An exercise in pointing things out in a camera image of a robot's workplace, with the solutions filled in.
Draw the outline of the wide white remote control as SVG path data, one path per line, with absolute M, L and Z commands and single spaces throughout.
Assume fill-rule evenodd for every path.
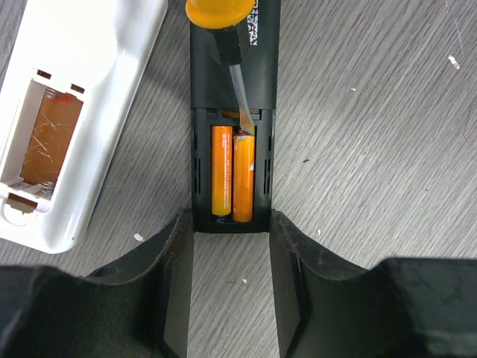
M 1 237 L 82 238 L 166 1 L 29 1 L 1 88 Z

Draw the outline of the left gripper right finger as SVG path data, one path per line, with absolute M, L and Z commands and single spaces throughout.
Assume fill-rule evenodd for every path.
M 364 269 L 271 214 L 281 357 L 474 357 L 476 262 L 392 257 Z

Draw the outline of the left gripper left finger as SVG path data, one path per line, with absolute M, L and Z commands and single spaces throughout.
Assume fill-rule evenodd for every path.
M 159 233 L 87 276 L 1 268 L 3 357 L 185 357 L 194 229 L 180 211 Z

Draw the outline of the black remote control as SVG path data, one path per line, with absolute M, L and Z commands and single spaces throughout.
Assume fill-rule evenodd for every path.
M 256 1 L 247 17 L 250 52 L 241 65 L 254 123 L 239 127 L 230 71 L 204 29 L 190 27 L 192 209 L 204 233 L 259 233 L 270 225 L 277 108 L 280 1 Z

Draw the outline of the orange handled screwdriver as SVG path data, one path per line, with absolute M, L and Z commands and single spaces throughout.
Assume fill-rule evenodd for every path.
M 220 64 L 229 69 L 236 94 L 241 132 L 255 134 L 244 85 L 241 64 L 250 50 L 247 17 L 254 1 L 187 1 L 189 21 L 204 29 L 212 38 Z

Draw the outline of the orange battery pair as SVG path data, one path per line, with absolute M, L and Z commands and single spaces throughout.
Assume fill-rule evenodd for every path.
M 253 220 L 255 147 L 255 137 L 241 130 L 211 127 L 211 214 L 217 220 Z

